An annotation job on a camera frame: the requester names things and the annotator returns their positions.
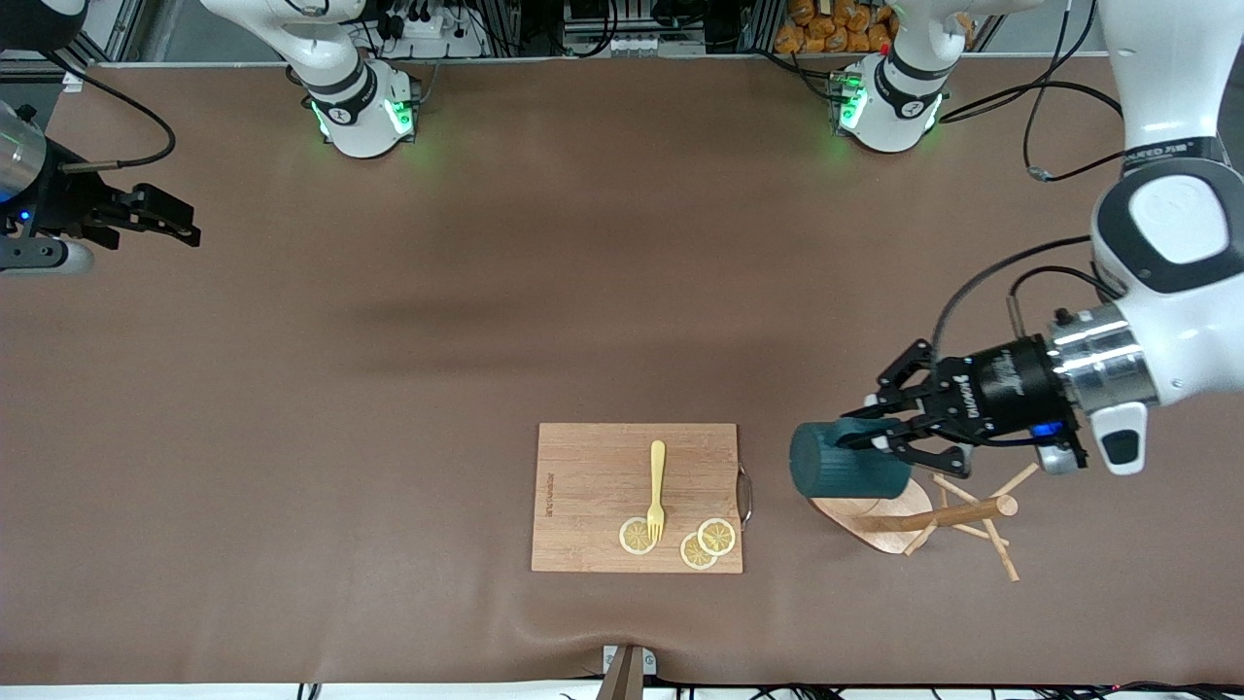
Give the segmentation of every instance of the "black label band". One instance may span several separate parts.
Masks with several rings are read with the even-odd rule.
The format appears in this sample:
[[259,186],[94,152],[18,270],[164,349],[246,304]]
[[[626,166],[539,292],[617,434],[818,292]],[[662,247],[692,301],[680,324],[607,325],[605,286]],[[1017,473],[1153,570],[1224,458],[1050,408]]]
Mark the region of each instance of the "black label band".
[[1227,148],[1223,147],[1222,139],[1217,136],[1177,138],[1130,148],[1123,153],[1123,174],[1168,158],[1202,158],[1227,163]]
[[355,70],[350,71],[348,76],[338,80],[332,85],[313,85],[304,80],[302,87],[306,87],[311,92],[318,92],[320,94],[336,94],[338,92],[345,91],[351,85],[358,82],[358,78],[362,77],[364,68],[366,63],[363,63],[363,60],[356,57]]
[[916,94],[898,90],[886,77],[886,61],[877,62],[877,70],[873,72],[872,78],[877,86],[877,94],[894,109],[894,116],[901,119],[918,118],[940,94],[940,92],[934,91],[931,94],[917,97]]
[[950,75],[950,71],[954,70],[954,63],[950,63],[949,66],[938,71],[926,71],[924,68],[917,68],[916,66],[904,61],[903,57],[898,55],[898,51],[894,51],[893,45],[889,46],[889,53],[886,55],[886,58],[882,62],[893,63],[894,68],[897,68],[898,72],[903,73],[907,77],[913,77],[916,80],[940,80]]
[[316,99],[315,106],[320,109],[320,113],[328,117],[328,119],[340,126],[350,126],[358,121],[358,114],[372,103],[376,98],[376,71],[371,66],[367,68],[367,82],[363,88],[357,92],[353,97],[348,99],[342,99],[341,102],[326,102],[323,99]]

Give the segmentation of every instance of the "snack package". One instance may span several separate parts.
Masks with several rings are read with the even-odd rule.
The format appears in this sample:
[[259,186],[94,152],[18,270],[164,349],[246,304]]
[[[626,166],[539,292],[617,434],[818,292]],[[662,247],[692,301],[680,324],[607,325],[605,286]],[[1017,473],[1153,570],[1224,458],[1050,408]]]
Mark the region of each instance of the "snack package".
[[826,39],[838,29],[833,26],[833,19],[821,15],[809,22],[807,25],[807,37],[809,39]]
[[856,16],[858,7],[853,0],[833,0],[833,24],[847,26],[851,17]]
[[847,30],[838,27],[825,39],[825,50],[836,53],[847,50]]
[[881,51],[881,47],[889,44],[889,32],[884,24],[876,24],[868,27],[868,48]]
[[858,31],[847,32],[847,51],[867,51],[868,35]]
[[872,10],[867,5],[856,5],[855,14],[847,20],[847,31],[865,31],[868,29],[868,20],[872,19]]
[[792,22],[807,26],[807,22],[816,19],[816,2],[812,0],[789,0],[786,12]]
[[804,27],[799,25],[781,25],[778,36],[774,39],[775,53],[797,53],[804,48]]
[[964,42],[967,44],[968,48],[972,48],[972,45],[975,44],[977,41],[977,22],[972,21],[972,17],[968,15],[968,12],[958,12],[954,15],[954,19],[959,20],[959,26],[962,26],[963,30],[968,32],[968,35],[964,37]]

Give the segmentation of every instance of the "black cable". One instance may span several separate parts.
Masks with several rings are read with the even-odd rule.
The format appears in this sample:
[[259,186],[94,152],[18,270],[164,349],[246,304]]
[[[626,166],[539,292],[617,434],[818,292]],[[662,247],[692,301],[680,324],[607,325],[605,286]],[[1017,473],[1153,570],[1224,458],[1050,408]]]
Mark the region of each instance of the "black cable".
[[[755,53],[758,56],[764,56],[765,58],[769,58],[769,61],[771,63],[774,63],[775,66],[780,67],[781,70],[784,70],[786,72],[795,73],[795,75],[800,75],[800,72],[801,72],[800,68],[796,68],[795,66],[787,63],[786,61],[782,61],[781,57],[779,57],[776,53],[773,53],[770,51],[765,51],[764,48],[751,48],[751,50],[746,51],[746,53]],[[825,71],[811,71],[811,70],[804,68],[802,73],[807,75],[810,77],[819,77],[819,78],[825,78],[825,80],[830,78],[830,73],[825,72]]]
[[160,148],[157,153],[153,153],[151,155],[146,155],[143,158],[133,158],[133,159],[129,159],[129,160],[108,160],[107,163],[90,163],[90,164],[93,164],[93,165],[103,165],[103,167],[97,167],[96,169],[98,169],[98,170],[104,170],[104,169],[117,170],[117,169],[121,169],[121,168],[134,168],[134,167],[138,167],[138,165],[149,165],[149,164],[152,164],[152,163],[154,163],[157,160],[162,160],[162,159],[167,158],[168,154],[172,153],[174,148],[177,148],[177,133],[173,132],[173,127],[168,126],[168,122],[165,122],[163,118],[160,118],[159,114],[157,114],[156,112],[151,111],[144,104],[142,104],[137,99],[129,97],[128,94],[126,94],[126,93],[123,93],[123,92],[121,92],[118,90],[113,90],[112,87],[108,87],[107,85],[104,85],[104,83],[95,80],[93,77],[86,75],[85,72],[77,70],[76,67],[71,66],[68,62],[66,62],[63,58],[61,58],[56,53],[46,52],[46,53],[44,53],[44,57],[47,58],[49,61],[51,61],[52,63],[55,63],[56,67],[61,68],[62,71],[65,71],[65,72],[67,72],[70,75],[76,76],[82,82],[85,82],[87,85],[91,85],[93,87],[97,87],[97,88],[107,92],[108,94],[112,94],[117,99],[121,99],[126,104],[129,104],[134,109],[138,109],[139,112],[142,112],[143,114],[146,114],[147,117],[149,117],[153,122],[156,122],[157,124],[159,124],[159,127],[162,129],[164,129],[164,134],[168,137],[168,143],[165,143],[164,147]]
[[[1085,26],[1080,31],[1080,37],[1076,39],[1076,42],[1071,46],[1071,50],[1067,51],[1066,55],[1060,57],[1059,52],[1062,50],[1062,39],[1066,36],[1067,20],[1071,17],[1071,5],[1067,5],[1067,9],[1062,11],[1062,27],[1059,30],[1059,42],[1057,46],[1055,46],[1054,48],[1054,55],[1050,57],[1050,67],[1046,68],[1045,77],[1052,76],[1054,72],[1059,70],[1059,67],[1062,66],[1062,63],[1065,63],[1067,58],[1070,58],[1080,48],[1080,46],[1085,42],[1085,39],[1088,36],[1088,32],[1092,30],[1092,22],[1096,15],[1097,15],[1097,0],[1092,0],[1092,4],[1088,5],[1088,19],[1085,20]],[[1033,101],[1033,108],[1028,113],[1028,123],[1024,124],[1024,140],[1021,145],[1021,152],[1024,155],[1024,168],[1029,172],[1029,174],[1031,174],[1034,178],[1041,182],[1061,182],[1064,179],[1076,177],[1077,174],[1086,173],[1093,168],[1105,165],[1106,163],[1110,163],[1111,160],[1115,160],[1116,158],[1121,158],[1123,155],[1122,150],[1117,150],[1115,153],[1111,153],[1110,155],[1097,158],[1096,160],[1088,163],[1087,165],[1081,165],[1071,172],[1066,172],[1059,175],[1050,174],[1050,170],[1034,165],[1033,157],[1029,150],[1029,142],[1033,137],[1033,126],[1036,123],[1036,112],[1037,109],[1041,108],[1041,99],[1045,98],[1045,91],[1046,87],[1042,86],[1036,92],[1036,99]]]
[[[982,97],[980,99],[977,99],[974,102],[969,102],[969,103],[964,104],[963,107],[959,107],[959,109],[964,109],[964,108],[968,108],[968,107],[977,107],[977,106],[984,104],[985,102],[989,102],[991,99],[998,99],[999,97],[1009,97],[1011,94],[1021,96],[1021,94],[1026,93],[1030,90],[1039,90],[1041,87],[1057,87],[1057,88],[1062,88],[1062,90],[1075,90],[1076,92],[1082,92],[1082,93],[1085,93],[1085,94],[1087,94],[1087,96],[1090,96],[1090,97],[1092,97],[1095,99],[1101,101],[1107,107],[1110,107],[1111,109],[1113,109],[1115,113],[1117,113],[1118,116],[1123,116],[1123,108],[1118,104],[1118,101],[1115,99],[1113,97],[1111,97],[1110,94],[1106,94],[1105,92],[1102,92],[1102,91],[1100,91],[1100,90],[1097,90],[1095,87],[1088,87],[1087,85],[1080,85],[1079,82],[1069,82],[1069,81],[1065,81],[1065,80],[1035,80],[1033,82],[1028,82],[1028,83],[1024,83],[1024,85],[1016,85],[1014,87],[1008,87],[1006,90],[999,90],[998,92],[994,92],[993,94],[989,94],[988,97]],[[938,123],[962,122],[964,119],[968,119],[968,118],[972,118],[972,117],[977,116],[977,114],[959,116],[959,113],[958,113],[959,109],[955,109],[953,112],[948,112],[945,116],[943,116],[940,119],[938,119]]]
[[835,94],[830,94],[827,92],[822,92],[821,90],[819,90],[816,87],[816,85],[812,83],[812,80],[807,76],[807,73],[804,72],[804,68],[799,65],[799,58],[795,57],[795,53],[790,55],[790,60],[791,60],[792,63],[795,63],[795,70],[799,72],[799,77],[802,78],[804,85],[806,85],[807,88],[812,91],[812,94],[816,94],[817,97],[820,97],[821,99],[825,99],[826,102],[845,102],[846,101],[842,97],[838,97],[838,96],[835,96]]
[[938,313],[937,317],[937,323],[934,323],[933,326],[933,336],[929,339],[929,356],[931,356],[929,380],[934,385],[938,384],[937,364],[938,361],[942,359],[940,356],[942,336],[945,334],[945,326],[947,322],[950,320],[950,313],[954,311],[955,306],[958,306],[959,302],[963,301],[963,298],[972,292],[973,288],[980,286],[980,282],[985,281],[998,271],[1006,269],[1020,260],[1025,260],[1028,257],[1031,257],[1033,255],[1045,252],[1046,250],[1054,250],[1055,247],[1064,247],[1066,245],[1079,245],[1080,242],[1088,242],[1088,236],[1076,235],[1071,237],[1060,237],[1057,240],[1050,240],[1049,242],[1034,245],[1033,247],[1029,247],[1026,250],[1020,250],[1019,252],[1014,252],[1011,255],[1003,257],[1001,260],[998,260],[996,262],[989,265],[988,267],[973,275],[972,279],[969,279],[968,281],[963,282],[963,286],[960,286],[950,296],[950,298],[945,302],[945,305],[942,306],[942,311]]
[[468,15],[470,15],[471,24],[474,26],[478,26],[479,29],[484,30],[484,34],[488,35],[489,39],[491,39],[493,41],[495,41],[495,42],[500,44],[501,46],[504,46],[506,56],[513,57],[515,50],[520,50],[520,51],[522,50],[521,45],[513,44],[510,41],[506,41],[504,39],[496,36],[495,34],[493,34],[493,30],[490,30],[486,24],[484,24],[479,17],[476,17],[475,12],[471,12],[469,7],[464,7],[460,1],[458,2],[458,7],[462,9],[462,10],[464,10]]
[[[1092,26],[1092,15],[1093,15],[1093,12],[1096,10],[1097,10],[1097,0],[1092,0],[1092,9],[1088,11],[1088,21],[1085,22],[1085,31],[1081,32],[1081,36],[1088,34],[1088,29]],[[1059,40],[1054,44],[1054,55],[1050,56],[1050,65],[1049,65],[1049,67],[1045,68],[1045,72],[1041,73],[1041,77],[1039,77],[1037,80],[1047,80],[1050,77],[1054,77],[1054,71],[1056,71],[1059,68],[1059,65],[1060,65],[1059,60],[1062,57],[1061,56],[1061,53],[1062,53],[1062,41],[1067,37],[1067,24],[1070,21],[1071,21],[1071,0],[1067,0],[1067,5],[1062,10],[1062,22],[1060,22],[1060,25],[1059,25]],[[1067,51],[1067,56],[1071,56],[1071,53],[1074,53],[1074,52],[1075,52],[1075,48],[1072,48],[1071,51]],[[1024,167],[1025,168],[1031,168],[1033,167],[1033,163],[1031,163],[1031,160],[1029,160],[1029,157],[1028,157],[1028,138],[1029,138],[1029,134],[1033,133],[1033,123],[1036,121],[1036,111],[1037,111],[1037,108],[1041,107],[1041,99],[1045,98],[1045,91],[1046,90],[1049,90],[1049,88],[1047,87],[1042,87],[1041,90],[1036,91],[1036,99],[1033,101],[1033,109],[1028,113],[1028,126],[1024,127]]]
[[[607,32],[605,32],[605,34],[602,34],[601,35],[601,41],[596,45],[596,47],[592,48],[591,51],[588,51],[587,53],[583,53],[582,56],[580,56],[580,58],[591,58],[592,56],[596,56],[601,51],[605,51],[606,48],[610,47],[610,45],[613,44],[613,39],[617,37],[617,35],[618,35],[618,15],[620,15],[620,12],[618,12],[618,1],[617,0],[610,0],[610,10],[613,11],[613,29],[610,30],[610,31],[607,31]],[[610,22],[610,17],[606,16],[605,21],[601,24],[601,26],[602,27],[607,27],[608,22]]]
[[1014,282],[1011,282],[1011,287],[1006,292],[1006,295],[1008,296],[1015,296],[1016,292],[1019,292],[1019,287],[1020,287],[1021,283],[1024,283],[1025,281],[1028,281],[1033,276],[1036,276],[1036,275],[1042,274],[1042,272],[1060,272],[1060,274],[1065,274],[1065,275],[1071,275],[1071,276],[1074,276],[1074,277],[1076,277],[1076,279],[1079,279],[1079,280],[1081,280],[1081,281],[1084,281],[1086,283],[1091,283],[1093,287],[1097,288],[1097,291],[1101,291],[1107,298],[1112,298],[1112,300],[1113,298],[1118,298],[1118,292],[1115,291],[1113,288],[1111,288],[1105,281],[1102,281],[1102,280],[1092,276],[1091,274],[1088,274],[1088,272],[1086,272],[1084,270],[1077,270],[1075,267],[1067,267],[1067,266],[1064,266],[1064,265],[1041,265],[1039,267],[1033,267],[1033,269],[1028,270],[1026,272],[1019,275],[1019,277]]

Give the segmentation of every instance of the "blue indicator light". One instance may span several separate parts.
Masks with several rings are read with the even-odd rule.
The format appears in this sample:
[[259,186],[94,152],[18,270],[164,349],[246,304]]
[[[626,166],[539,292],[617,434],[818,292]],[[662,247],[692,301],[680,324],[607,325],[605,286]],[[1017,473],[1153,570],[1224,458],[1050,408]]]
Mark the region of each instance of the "blue indicator light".
[[1033,438],[1049,438],[1060,430],[1062,430],[1062,424],[1054,421],[1052,424],[1035,425],[1029,433],[1033,434]]

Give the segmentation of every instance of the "metal bracket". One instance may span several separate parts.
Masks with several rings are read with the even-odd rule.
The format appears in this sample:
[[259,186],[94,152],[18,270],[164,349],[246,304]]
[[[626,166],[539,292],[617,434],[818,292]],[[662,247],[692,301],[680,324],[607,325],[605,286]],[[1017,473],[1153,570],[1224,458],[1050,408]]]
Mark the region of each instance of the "metal bracket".
[[[617,647],[616,644],[611,644],[605,648],[603,653],[605,664],[601,669],[602,673],[605,674],[610,673],[610,666],[613,665],[613,659],[617,658],[618,649],[620,647]],[[642,647],[636,648],[636,652],[638,652],[643,659],[643,675],[657,675],[657,655]]]
[[82,92],[82,78],[73,73],[65,73],[61,78],[61,85],[65,86],[63,92],[68,94]]

